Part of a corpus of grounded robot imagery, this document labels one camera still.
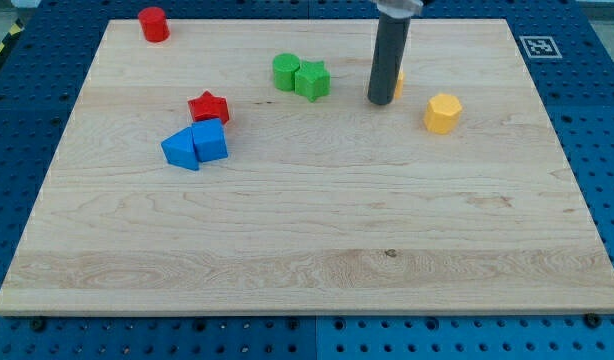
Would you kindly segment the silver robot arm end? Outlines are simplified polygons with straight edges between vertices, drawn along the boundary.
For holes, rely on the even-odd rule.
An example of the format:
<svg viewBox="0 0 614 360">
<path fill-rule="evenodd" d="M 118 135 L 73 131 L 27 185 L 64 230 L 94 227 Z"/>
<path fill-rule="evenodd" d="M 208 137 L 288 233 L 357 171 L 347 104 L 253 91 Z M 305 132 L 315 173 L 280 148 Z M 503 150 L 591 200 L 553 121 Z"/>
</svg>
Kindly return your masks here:
<svg viewBox="0 0 614 360">
<path fill-rule="evenodd" d="M 423 8 L 434 0 L 371 0 L 376 4 L 379 12 L 395 19 L 419 16 Z"/>
</svg>

